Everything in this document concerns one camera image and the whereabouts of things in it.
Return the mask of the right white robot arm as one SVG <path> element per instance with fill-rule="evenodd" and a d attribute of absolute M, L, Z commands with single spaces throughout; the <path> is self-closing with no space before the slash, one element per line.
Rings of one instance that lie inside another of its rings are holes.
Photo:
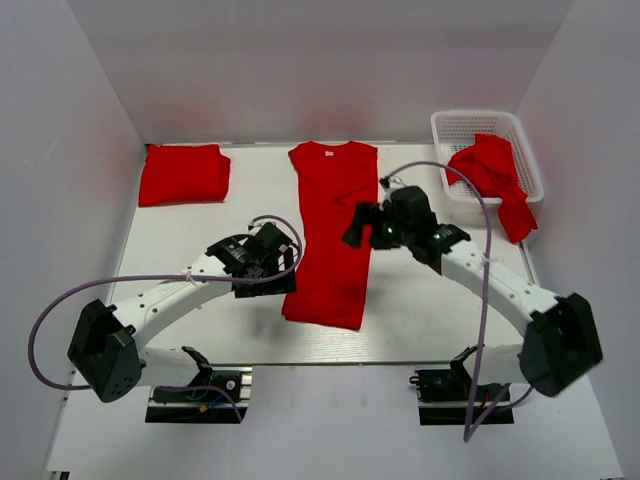
<path fill-rule="evenodd" d="M 342 240 L 375 250 L 407 248 L 413 258 L 487 302 L 521 335 L 515 345 L 469 347 L 450 362 L 451 384 L 472 399 L 488 384 L 528 384 L 555 397 L 603 360 L 590 303 L 562 297 L 492 262 L 470 235 L 440 223 L 417 186 L 390 189 L 381 203 L 359 202 Z"/>

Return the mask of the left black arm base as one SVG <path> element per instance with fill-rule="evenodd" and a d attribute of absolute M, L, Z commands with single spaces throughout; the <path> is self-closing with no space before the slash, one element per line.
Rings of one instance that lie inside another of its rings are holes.
<path fill-rule="evenodd" d="M 249 406 L 250 367 L 215 366 L 196 349 L 148 349 L 142 383 L 151 388 L 148 424 L 239 424 Z"/>

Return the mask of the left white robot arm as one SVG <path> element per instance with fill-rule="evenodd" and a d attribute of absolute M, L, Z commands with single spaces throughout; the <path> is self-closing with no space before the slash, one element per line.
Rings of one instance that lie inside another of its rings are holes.
<path fill-rule="evenodd" d="M 161 277 L 147 291 L 112 305 L 95 300 L 81 311 L 68 358 L 104 403 L 137 386 L 202 398 L 215 387 L 206 357 L 189 346 L 153 348 L 151 341 L 219 297 L 294 291 L 300 246 L 295 230 L 283 232 L 268 219 L 210 245 L 183 272 Z"/>

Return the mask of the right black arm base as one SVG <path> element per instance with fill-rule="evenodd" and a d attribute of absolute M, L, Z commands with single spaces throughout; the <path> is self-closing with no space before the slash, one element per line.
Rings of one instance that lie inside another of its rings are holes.
<path fill-rule="evenodd" d="M 421 426 L 464 426 L 471 387 L 471 374 L 475 364 L 464 367 L 463 361 L 474 356 L 476 346 L 467 347 L 445 366 L 429 366 L 416 369 L 408 379 L 415 389 Z M 490 404 L 498 398 L 506 384 L 478 380 L 474 398 L 472 422 L 475 422 Z M 501 397 L 498 405 L 484 420 L 489 425 L 514 424 L 510 393 Z"/>

